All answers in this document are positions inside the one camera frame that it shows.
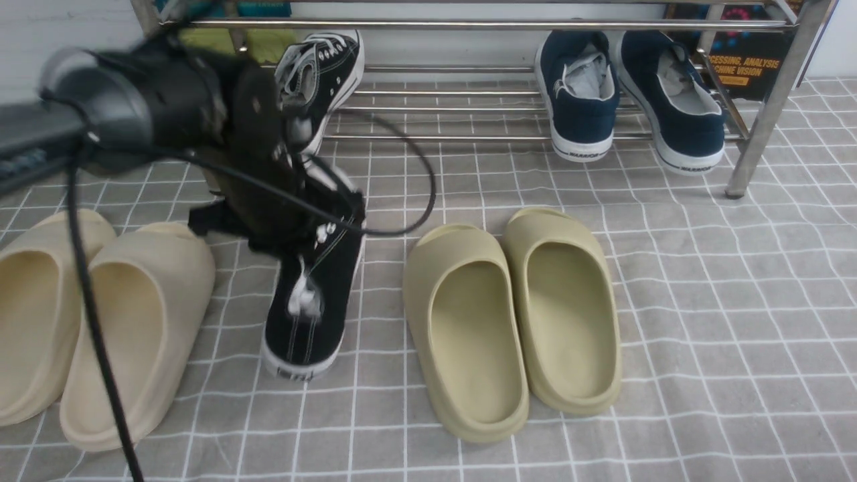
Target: white wall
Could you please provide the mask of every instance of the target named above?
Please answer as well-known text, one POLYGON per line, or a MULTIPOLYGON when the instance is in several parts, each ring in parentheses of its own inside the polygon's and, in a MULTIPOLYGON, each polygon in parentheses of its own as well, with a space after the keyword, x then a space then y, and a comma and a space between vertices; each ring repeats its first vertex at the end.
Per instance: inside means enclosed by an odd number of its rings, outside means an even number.
MULTIPOLYGON (((652 5, 296 3, 319 17, 658 17, 652 5)), ((842 0, 810 75, 857 75, 857 2, 842 0)), ((529 64, 540 32, 366 32, 371 63, 529 64)), ((0 0, 0 102, 33 96, 42 63, 66 45, 121 48, 141 36, 129 0, 0 0)))
POLYGON ((857 2, 839 0, 810 64, 809 76, 857 75, 857 2))

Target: floor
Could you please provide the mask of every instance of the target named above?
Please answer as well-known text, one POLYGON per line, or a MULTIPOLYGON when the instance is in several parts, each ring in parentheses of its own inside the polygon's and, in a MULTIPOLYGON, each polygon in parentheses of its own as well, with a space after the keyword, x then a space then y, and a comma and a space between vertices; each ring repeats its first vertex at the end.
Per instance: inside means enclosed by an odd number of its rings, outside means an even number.
MULTIPOLYGON (((547 132, 544 118, 511 115, 397 120, 412 134, 547 132)), ((621 122, 644 125, 635 115, 621 122)), ((331 129, 369 126, 343 118, 331 129)), ((208 239, 217 286, 175 403, 137 446, 148 480, 857 477, 857 80, 816 80, 794 93, 740 201, 722 195, 735 148, 704 178, 665 173, 648 142, 618 144, 586 166, 544 144, 426 149, 444 194, 420 232, 368 240, 342 353, 321 379, 288 382, 261 370, 276 267, 243 242, 208 239), (461 443, 429 406, 405 327, 405 253, 441 223, 501 235, 531 205, 577 216, 608 255, 622 393, 592 418, 533 398, 530 422, 512 439, 461 443)), ((366 190, 372 227, 401 227, 423 209, 426 178, 401 145, 327 143, 322 153, 366 190)), ((202 175, 177 162, 83 182, 87 207, 118 232, 186 220, 211 199, 202 175)), ((1 200, 0 245, 61 209, 62 199, 57 180, 1 200)), ((119 451, 69 446, 57 414, 58 403, 0 429, 4 480, 129 480, 119 451)))

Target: sandal insole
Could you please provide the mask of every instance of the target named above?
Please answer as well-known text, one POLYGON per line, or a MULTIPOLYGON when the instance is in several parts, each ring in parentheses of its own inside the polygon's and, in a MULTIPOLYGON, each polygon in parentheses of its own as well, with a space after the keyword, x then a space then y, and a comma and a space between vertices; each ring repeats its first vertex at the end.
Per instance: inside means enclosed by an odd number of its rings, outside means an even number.
MULTIPOLYGON (((155 365, 162 334, 161 301, 152 281, 127 264, 103 264, 93 270, 95 304, 107 355, 126 415, 141 396, 155 365)), ((86 432, 98 433, 114 425, 92 344, 82 354, 73 391, 63 397, 86 432)))
POLYGON ((54 329, 59 268, 45 253, 12 255, 0 273, 0 407, 27 391, 54 329))
POLYGON ((530 329, 545 376, 563 397, 588 398, 613 381, 616 341, 601 269, 568 244, 530 255, 530 329))
POLYGON ((505 275, 489 262, 450 273, 429 321, 440 379, 464 415, 484 424, 508 419, 524 386, 505 275))

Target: shoe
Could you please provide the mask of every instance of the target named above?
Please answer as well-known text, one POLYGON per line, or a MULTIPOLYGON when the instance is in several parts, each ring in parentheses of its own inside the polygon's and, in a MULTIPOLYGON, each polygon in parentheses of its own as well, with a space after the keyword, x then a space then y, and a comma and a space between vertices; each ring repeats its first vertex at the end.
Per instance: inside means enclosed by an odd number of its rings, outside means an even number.
POLYGON ((619 106, 607 37, 553 31, 539 47, 535 71, 557 155, 576 162, 604 157, 619 106))
MULTIPOLYGON (((343 222, 363 226, 363 194, 340 170, 329 169, 341 186, 308 163, 305 201, 343 222)), ((333 365, 342 346, 363 235, 315 218, 302 231, 281 256, 262 359, 276 376, 309 381, 333 365)))
POLYGON ((286 49, 274 78, 282 89, 283 106, 305 107, 309 116, 303 154, 316 154, 330 114, 357 90, 366 52, 357 30, 313 33, 286 49))
MULTIPOLYGON (((87 261, 116 234, 78 211, 87 261)), ((68 214, 54 214, 0 251, 0 426, 29 419, 63 392, 81 326, 68 214)))
MULTIPOLYGON (((89 264, 99 322, 133 443, 164 419, 214 288, 214 256, 187 226, 123 234, 89 264)), ((79 449, 122 446, 85 314, 59 407, 79 449)))
POLYGON ((723 112, 687 49, 660 32, 624 32, 610 56, 625 91, 643 108, 658 160, 686 176, 710 172, 723 157, 723 112))
POLYGON ((509 220, 503 247, 533 394, 575 415, 607 410, 622 382, 621 344, 597 239, 571 216, 527 208, 509 220))
POLYGON ((497 240, 474 226, 435 228, 408 255, 403 294, 428 398, 446 429, 471 443, 520 430, 530 394, 497 240))

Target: black wire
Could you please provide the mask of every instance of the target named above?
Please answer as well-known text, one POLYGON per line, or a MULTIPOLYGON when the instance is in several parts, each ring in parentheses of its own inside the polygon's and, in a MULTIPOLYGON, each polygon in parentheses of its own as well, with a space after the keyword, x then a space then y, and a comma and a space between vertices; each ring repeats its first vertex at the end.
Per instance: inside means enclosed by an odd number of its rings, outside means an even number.
MULTIPOLYGON (((218 164, 214 164, 213 162, 209 162, 209 161, 204 160, 202 158, 196 157, 193 154, 188 154, 188 153, 185 153, 182 151, 176 151, 174 149, 156 148, 156 147, 151 147, 151 146, 106 146, 106 145, 104 145, 101 147, 105 150, 108 150, 108 151, 122 152, 122 153, 126 153, 126 154, 146 154, 146 155, 150 155, 150 156, 154 156, 154 157, 158 157, 158 158, 173 158, 173 159, 179 159, 179 160, 187 161, 190 164, 202 167, 203 169, 208 169, 209 171, 219 172, 219 173, 224 174, 226 176, 230 176, 232 178, 239 179, 245 183, 252 184, 259 189, 266 190, 275 196, 279 196, 279 197, 283 198, 284 200, 291 202, 295 206, 298 206, 300 209, 303 209, 304 211, 306 211, 312 215, 318 216, 318 217, 322 218, 323 220, 325 220, 329 223, 333 223, 336 226, 340 226, 340 227, 342 227, 348 231, 351 231, 351 232, 354 232, 357 234, 367 235, 367 236, 377 236, 377 237, 381 237, 381 238, 394 238, 397 236, 403 236, 403 235, 408 234, 410 232, 414 232, 420 226, 425 224, 425 222, 427 220, 429 220, 429 216, 431 216, 431 213, 434 210, 434 203, 435 203, 435 200, 437 198, 437 180, 435 179, 434 168, 431 166, 429 159, 423 153, 423 150, 413 140, 411 140, 410 137, 408 137, 404 132, 399 130, 399 128, 397 128, 395 125, 391 124, 390 122, 388 122, 384 119, 381 119, 379 117, 373 117, 373 116, 368 116, 368 115, 364 115, 364 114, 352 114, 349 112, 348 115, 353 115, 354 117, 360 117, 360 118, 367 119, 370 122, 378 123, 379 125, 381 125, 385 129, 390 130, 395 136, 397 136, 405 144, 407 144, 411 149, 413 149, 415 154, 417 154, 420 161, 423 163, 423 166, 426 169, 426 173, 428 174, 428 202, 426 204, 425 210, 423 211, 423 214, 420 216, 420 218, 418 220, 414 221, 414 223, 411 224, 410 226, 407 226, 403 229, 399 229, 396 231, 384 231, 384 230, 378 230, 378 229, 368 229, 368 228, 364 228, 363 226, 360 226, 357 224, 351 224, 349 222, 342 221, 340 218, 338 218, 337 216, 335 216, 333 214, 330 214, 330 213, 328 213, 322 209, 317 208, 316 206, 313 206, 312 204, 309 204, 308 202, 304 201, 303 199, 301 199, 298 196, 291 194, 290 192, 287 192, 287 191, 282 190, 280 188, 277 188, 273 185, 270 185, 270 184, 266 183, 265 181, 261 181, 257 178, 253 178, 245 172, 239 171, 238 169, 235 169, 233 167, 221 166, 218 164)), ((332 175, 331 177, 334 180, 334 183, 336 183, 338 187, 340 187, 343 184, 342 180, 339 179, 339 176, 336 176, 336 174, 329 167, 327 167, 326 163, 321 158, 319 158, 318 156, 312 155, 312 154, 309 155, 308 158, 314 164, 316 164, 322 171, 324 171, 328 176, 332 175)), ((292 165, 295 165, 299 162, 300 162, 300 160, 294 160, 294 159, 291 161, 292 165)))
POLYGON ((104 378, 107 399, 110 401, 110 408, 113 411, 113 419, 116 421, 116 428, 119 432, 119 441, 122 443, 122 452, 124 452, 125 460, 128 462, 131 479, 134 482, 144 482, 143 472, 140 469, 140 462, 137 460, 137 454, 134 452, 134 443, 131 441, 131 435, 128 431, 128 422, 125 420, 125 413, 122 409, 122 401, 119 398, 119 389, 116 385, 116 378, 113 376, 113 371, 110 367, 110 360, 107 356, 104 335, 101 333, 99 313, 95 307, 93 281, 92 278, 90 278, 89 271, 87 269, 87 255, 83 250, 81 226, 80 221, 77 219, 77 168, 81 162, 89 160, 93 154, 93 150, 94 146, 90 143, 86 143, 84 148, 81 150, 79 157, 75 161, 69 163, 69 188, 68 193, 66 194, 66 205, 69 210, 68 217, 71 248, 75 255, 77 278, 81 283, 81 295, 83 297, 84 311, 87 315, 87 326, 89 327, 89 334, 93 340, 95 358, 99 362, 101 376, 104 378))

